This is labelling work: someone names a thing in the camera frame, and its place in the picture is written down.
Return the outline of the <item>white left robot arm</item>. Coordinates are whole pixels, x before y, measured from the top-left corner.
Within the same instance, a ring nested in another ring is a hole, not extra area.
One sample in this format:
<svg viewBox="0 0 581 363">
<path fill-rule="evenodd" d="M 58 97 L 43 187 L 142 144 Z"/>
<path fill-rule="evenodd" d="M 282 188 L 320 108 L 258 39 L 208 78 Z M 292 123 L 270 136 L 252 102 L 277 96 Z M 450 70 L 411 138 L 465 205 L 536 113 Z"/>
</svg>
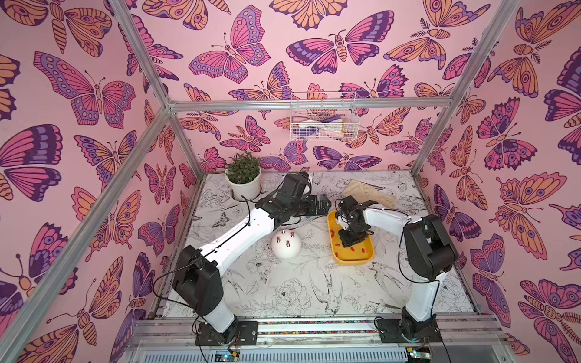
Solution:
<svg viewBox="0 0 581 363">
<path fill-rule="evenodd" d="M 180 252 L 172 289 L 210 325 L 220 343 L 231 343 L 238 335 L 238 318 L 224 300 L 222 276 L 240 255 L 290 219 L 326 216 L 331 201 L 312 190 L 307 172 L 290 172 L 235 227 L 206 245 L 188 245 Z"/>
</svg>

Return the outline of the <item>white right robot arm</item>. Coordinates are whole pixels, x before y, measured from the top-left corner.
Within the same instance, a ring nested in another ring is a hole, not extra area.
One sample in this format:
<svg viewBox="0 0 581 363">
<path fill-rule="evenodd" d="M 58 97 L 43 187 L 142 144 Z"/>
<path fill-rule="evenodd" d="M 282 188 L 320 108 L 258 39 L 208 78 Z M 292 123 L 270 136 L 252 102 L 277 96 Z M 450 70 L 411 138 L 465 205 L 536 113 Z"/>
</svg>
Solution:
<svg viewBox="0 0 581 363">
<path fill-rule="evenodd" d="M 399 236 L 399 248 L 405 249 L 413 270 L 412 276 L 403 276 L 412 289 L 402 308 L 399 330 L 408 342 L 426 340 L 436 332 L 434 305 L 440 285 L 458 258 L 442 219 L 434 214 L 411 216 L 378 207 L 376 201 L 359 203 L 352 196 L 338 201 L 335 219 L 342 226 L 338 237 L 344 247 L 361 244 L 374 227 Z"/>
</svg>

